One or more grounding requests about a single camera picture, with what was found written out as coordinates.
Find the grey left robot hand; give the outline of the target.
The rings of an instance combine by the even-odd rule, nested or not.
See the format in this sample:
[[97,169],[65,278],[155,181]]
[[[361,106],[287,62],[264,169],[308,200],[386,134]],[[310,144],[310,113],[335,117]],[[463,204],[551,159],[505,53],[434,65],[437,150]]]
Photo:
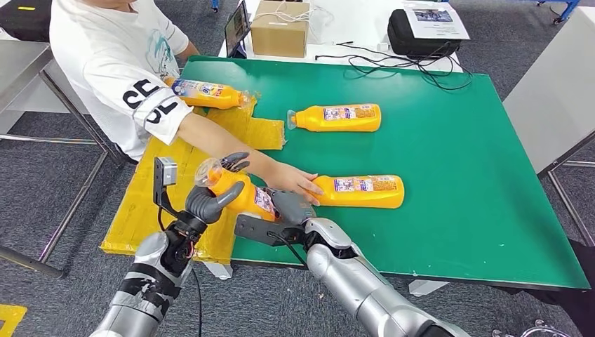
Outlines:
[[235,152],[204,160],[194,174],[186,210],[206,224],[217,222],[223,208],[237,199],[246,185],[240,171],[249,166],[247,158],[247,152]]

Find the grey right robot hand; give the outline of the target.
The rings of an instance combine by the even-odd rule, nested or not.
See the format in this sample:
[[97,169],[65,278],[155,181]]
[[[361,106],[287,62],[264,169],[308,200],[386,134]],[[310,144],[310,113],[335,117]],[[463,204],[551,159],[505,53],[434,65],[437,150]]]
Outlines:
[[276,212],[283,222],[301,225],[316,217],[313,206],[301,195],[283,190],[270,190],[269,193]]

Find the person's right hand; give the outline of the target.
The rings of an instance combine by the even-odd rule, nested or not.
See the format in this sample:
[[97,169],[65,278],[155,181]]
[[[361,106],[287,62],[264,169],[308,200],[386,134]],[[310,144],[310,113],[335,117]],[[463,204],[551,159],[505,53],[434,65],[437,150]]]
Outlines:
[[317,177],[315,173],[307,173],[294,166],[275,161],[263,180],[270,188],[300,194],[310,204],[319,206],[320,202],[316,197],[323,195],[323,191],[314,183]]

